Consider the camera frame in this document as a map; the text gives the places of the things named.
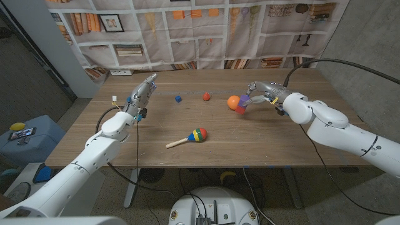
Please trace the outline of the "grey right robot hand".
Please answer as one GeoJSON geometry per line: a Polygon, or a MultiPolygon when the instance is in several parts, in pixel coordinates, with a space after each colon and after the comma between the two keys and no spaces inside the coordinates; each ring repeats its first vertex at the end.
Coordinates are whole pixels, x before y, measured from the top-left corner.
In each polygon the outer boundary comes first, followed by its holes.
{"type": "Polygon", "coordinates": [[[271,104],[283,104],[284,100],[293,92],[287,90],[280,84],[264,82],[264,81],[254,81],[248,85],[248,90],[246,96],[249,98],[244,101],[242,106],[247,106],[249,104],[260,104],[268,101],[271,104]],[[250,97],[253,91],[263,92],[263,95],[258,95],[250,97]]]}

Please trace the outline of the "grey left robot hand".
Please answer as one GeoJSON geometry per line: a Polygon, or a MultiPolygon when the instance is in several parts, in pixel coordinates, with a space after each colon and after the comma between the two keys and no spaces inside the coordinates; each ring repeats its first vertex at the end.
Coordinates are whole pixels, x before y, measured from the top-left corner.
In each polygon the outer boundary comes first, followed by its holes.
{"type": "Polygon", "coordinates": [[[157,88],[155,80],[158,74],[154,73],[147,77],[140,85],[134,88],[131,95],[122,109],[123,112],[137,117],[138,114],[148,105],[152,93],[157,88]]]}

